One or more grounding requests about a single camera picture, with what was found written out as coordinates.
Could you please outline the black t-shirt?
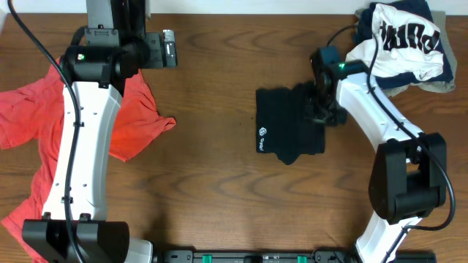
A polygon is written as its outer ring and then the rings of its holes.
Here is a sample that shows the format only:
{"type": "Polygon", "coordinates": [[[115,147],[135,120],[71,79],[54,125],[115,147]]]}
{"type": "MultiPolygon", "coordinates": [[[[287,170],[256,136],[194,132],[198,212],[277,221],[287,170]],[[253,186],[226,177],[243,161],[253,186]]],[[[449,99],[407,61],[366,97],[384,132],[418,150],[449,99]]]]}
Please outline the black t-shirt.
{"type": "Polygon", "coordinates": [[[313,82],[256,90],[256,151],[286,165],[301,155],[325,152],[325,127],[313,121],[313,82]]]}

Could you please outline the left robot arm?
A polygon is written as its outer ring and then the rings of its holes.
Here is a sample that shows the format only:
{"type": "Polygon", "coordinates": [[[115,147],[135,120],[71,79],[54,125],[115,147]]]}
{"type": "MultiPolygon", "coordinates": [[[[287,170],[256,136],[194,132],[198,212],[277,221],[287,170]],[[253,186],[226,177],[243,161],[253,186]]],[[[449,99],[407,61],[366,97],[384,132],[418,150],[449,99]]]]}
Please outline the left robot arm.
{"type": "Polygon", "coordinates": [[[107,219],[105,176],[125,82],[177,65],[172,30],[149,33],[147,1],[88,1],[88,23],[53,62],[64,83],[64,124],[53,184],[22,238],[49,262],[155,262],[150,241],[107,219]]]}

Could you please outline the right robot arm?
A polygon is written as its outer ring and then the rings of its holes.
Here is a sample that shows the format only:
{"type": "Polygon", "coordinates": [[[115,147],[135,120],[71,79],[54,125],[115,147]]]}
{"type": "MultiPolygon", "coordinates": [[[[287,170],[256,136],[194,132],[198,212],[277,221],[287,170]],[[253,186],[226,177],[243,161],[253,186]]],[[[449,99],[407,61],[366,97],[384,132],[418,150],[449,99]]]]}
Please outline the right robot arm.
{"type": "Polygon", "coordinates": [[[313,58],[316,87],[310,118],[337,126],[350,114],[376,156],[368,193],[373,209],[364,233],[349,252],[317,251],[316,262],[435,262],[432,252],[400,252],[412,230],[435,232],[421,221],[446,202],[454,203],[446,172],[446,143],[408,121],[384,95],[362,61],[313,58]]]}

